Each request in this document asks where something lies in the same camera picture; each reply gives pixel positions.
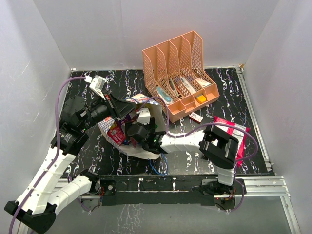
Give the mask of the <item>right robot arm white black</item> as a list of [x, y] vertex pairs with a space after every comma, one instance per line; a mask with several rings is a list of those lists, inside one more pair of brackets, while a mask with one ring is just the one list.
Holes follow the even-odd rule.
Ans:
[[204, 185], [207, 194], [222, 195], [234, 191], [234, 168], [239, 141], [213, 123], [205, 130], [183, 135], [157, 132], [149, 124], [126, 125], [126, 137], [138, 143], [143, 153], [153, 155], [193, 151], [202, 153], [217, 168], [217, 180]]

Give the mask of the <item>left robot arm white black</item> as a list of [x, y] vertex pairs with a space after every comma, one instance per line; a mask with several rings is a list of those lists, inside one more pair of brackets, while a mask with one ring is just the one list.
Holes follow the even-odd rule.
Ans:
[[37, 232], [47, 232], [57, 214], [84, 193], [100, 191], [98, 174], [86, 169], [66, 186], [54, 192], [63, 172], [79, 154], [88, 140], [86, 130], [110, 117], [121, 120], [136, 108], [136, 104], [111, 94], [95, 99], [87, 105], [84, 98], [72, 97], [65, 103], [51, 148], [32, 182], [15, 201], [8, 201], [4, 209], [13, 219]]

